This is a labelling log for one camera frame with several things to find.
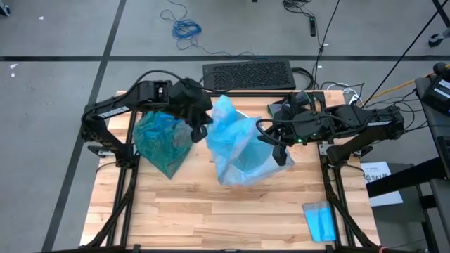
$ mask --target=black metal frame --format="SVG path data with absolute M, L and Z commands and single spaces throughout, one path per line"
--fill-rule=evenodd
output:
M 265 91 L 257 91 L 257 92 L 230 92 L 227 93 L 227 96 L 230 97 L 283 97 L 288 95 L 289 92 L 292 91 L 277 91 L 277 92 L 265 92 Z M 310 106 L 312 110 L 316 109 L 316 100 L 320 103 L 321 108 L 326 107 L 325 96 L 322 91 L 312 91 L 309 92 L 311 97 L 314 99 L 311 100 Z M 220 96 L 221 93 L 210 93 L 211 97 Z M 136 121 L 137 111 L 132 111 L 129 128 L 127 132 L 127 143 L 131 143 L 132 140 L 132 129 L 134 128 L 134 124 Z M 335 249 L 331 247 L 331 245 L 326 245 L 324 250 L 257 250 L 258 253 L 377 253 L 380 252 L 380 246 L 377 246 L 373 242 L 371 242 L 366 235 L 362 232 L 362 230 L 358 227 L 356 222 L 350 216 L 347 211 L 347 203 L 345 199 L 345 191 L 342 184 L 342 177 L 340 175 L 340 168 L 338 166 L 333 167 L 333 171 L 335 173 L 335 181 L 338 195 L 335 194 L 332 186 L 330 177 L 328 175 L 328 170 L 330 169 L 330 163 L 327 155 L 320 155 L 321 161 L 321 170 L 323 175 L 323 184 L 325 186 L 325 192 L 327 201 L 330 203 L 330 207 L 332 210 L 333 222 L 335 224 L 335 233 L 337 235 L 335 241 Z M 256 251 L 252 250 L 149 250 L 149 249 L 140 249 L 140 245 L 135 245 L 133 249 L 126 249 L 127 246 L 127 237 L 129 231 L 129 224 L 131 220 L 131 210 L 133 206 L 134 193 L 136 190 L 136 180 L 139 170 L 139 156 L 135 156 L 137 158 L 136 166 L 129 168 L 131 170 L 131 178 L 129 187 L 124 195 L 123 187 L 125 182 L 125 177 L 127 174 L 127 170 L 125 168 L 121 168 L 120 175 L 117 182 L 115 201 L 114 201 L 114 210 L 112 211 L 111 217 L 107 220 L 106 224 L 102 228 L 101 232 L 94 238 L 86 246 L 81 246 L 79 249 L 69 249 L 63 251 L 57 251 L 59 253 L 91 253 L 91 252 L 103 252 L 103 253 L 139 253 L 139 252 L 148 252 L 148 253 L 229 253 L 229 252 L 239 252 L 239 253 L 255 253 Z M 118 246 L 114 245 L 114 237 L 116 231 L 116 223 L 119 215 L 125 209 L 124 222 L 121 232 L 120 244 Z M 347 244 L 348 246 L 342 245 L 339 227 L 337 223 L 337 209 L 344 219 L 344 227 L 347 236 Z M 100 247 L 101 243 L 105 239 L 106 235 L 108 235 L 106 247 Z M 360 241 L 363 247 L 355 247 L 354 236 Z M 405 251 L 401 250 L 393 250 L 393 249 L 384 249 L 382 252 L 384 253 L 402 253 Z

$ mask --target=gray floor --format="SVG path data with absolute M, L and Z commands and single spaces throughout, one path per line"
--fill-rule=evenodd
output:
M 12 10 L 0 18 L 0 251 L 41 250 L 55 208 L 65 172 L 100 62 L 13 62 L 1 56 L 102 56 L 120 0 L 5 0 Z M 189 9 L 188 18 L 202 25 L 200 43 L 211 51 L 237 54 L 252 51 L 260 55 L 315 56 L 316 38 L 309 36 L 306 17 L 288 13 L 281 0 L 178 0 Z M 307 5 L 318 20 L 321 38 L 335 1 L 312 0 Z M 180 17 L 182 9 L 166 1 L 128 0 L 112 56 L 206 56 L 199 48 L 176 49 L 172 24 L 160 19 L 170 8 Z M 446 6 L 450 13 L 450 4 Z M 341 0 L 330 26 L 325 56 L 400 56 L 435 12 L 431 0 Z M 445 28 L 437 16 L 408 56 L 448 56 L 450 40 L 429 48 L 428 37 Z M 17 63 L 13 69 L 10 65 Z M 101 82 L 98 100 L 126 90 L 142 72 L 169 70 L 182 77 L 199 79 L 200 61 L 109 62 Z M 292 61 L 293 67 L 312 69 L 314 62 Z M 432 70 L 434 60 L 399 64 L 384 89 L 414 79 Z M 318 82 L 365 82 L 367 98 L 394 62 L 321 61 Z M 171 79 L 155 74 L 154 79 Z M 295 77 L 297 87 L 306 80 Z M 412 86 L 383 98 L 402 96 Z M 414 126 L 425 121 L 417 113 Z M 412 150 L 420 142 L 420 152 Z M 436 156 L 427 129 L 407 134 L 397 141 L 377 144 L 365 157 L 370 161 L 420 163 Z M 98 159 L 84 147 L 53 249 L 75 248 L 94 182 Z M 421 239 L 420 228 L 411 223 L 377 220 L 382 243 L 388 247 Z M 405 249 L 420 249 L 412 244 Z

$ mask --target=yellow cable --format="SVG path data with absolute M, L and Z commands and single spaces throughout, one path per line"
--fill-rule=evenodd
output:
M 434 72 L 428 73 L 428 74 L 425 75 L 424 77 L 429 77 L 429 76 L 432 75 L 432 74 L 434 74 Z M 398 89 L 401 89 L 401 88 L 406 87 L 406 86 L 408 86 L 408 85 L 411 85 L 411 84 L 413 84 L 413 83 L 414 83 L 414 80 L 410 80 L 410 81 L 407 81 L 406 83 L 401 84 L 401 85 L 399 85 L 399 86 L 396 86 L 396 87 L 394 87 L 394 88 L 387 89 L 387 90 L 385 90 L 385 91 L 383 91 L 383 92 L 381 92 L 381 93 L 379 93 L 379 94 L 374 95 L 374 96 L 371 98 L 371 100 L 374 99 L 374 98 L 379 98 L 379 97 L 381 97 L 381 96 L 383 96 L 383 95 L 385 95 L 385 94 L 387 94 L 387 93 L 389 93 L 389 92 L 396 91 L 396 90 L 398 90 Z

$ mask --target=butcher block tabletop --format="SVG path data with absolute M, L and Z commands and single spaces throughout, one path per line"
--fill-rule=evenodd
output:
M 341 91 L 323 92 L 327 107 L 345 102 Z M 265 118 L 270 118 L 267 105 L 280 99 L 231 98 L 246 115 Z M 129 118 L 130 113 L 125 113 L 109 121 L 108 129 L 122 142 Z M 302 208 L 304 203 L 326 200 L 317 144 L 295 145 L 289 151 L 294 167 L 250 187 L 219 185 L 205 140 L 194 143 L 172 180 L 141 159 L 127 248 L 134 244 L 140 244 L 142 249 L 324 249 L 326 244 L 332 245 L 333 242 L 312 241 Z M 114 157 L 103 158 L 99 166 L 113 161 Z M 351 157 L 349 164 L 360 167 L 356 157 Z M 92 240 L 108 220 L 119 172 L 113 164 L 98 171 L 81 245 Z M 379 244 L 361 171 L 343 167 L 341 173 L 349 213 L 362 231 Z M 339 212 L 336 214 L 342 244 L 346 245 L 343 221 Z M 122 220 L 123 213 L 117 222 L 116 245 Z

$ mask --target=paper sheet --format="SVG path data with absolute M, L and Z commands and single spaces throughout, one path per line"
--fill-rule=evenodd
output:
M 386 162 L 364 162 L 361 163 L 361 168 L 364 170 L 364 173 L 366 173 L 366 184 L 391 174 Z M 403 200 L 398 191 L 371 197 L 372 207 L 401 203 L 403 203 Z

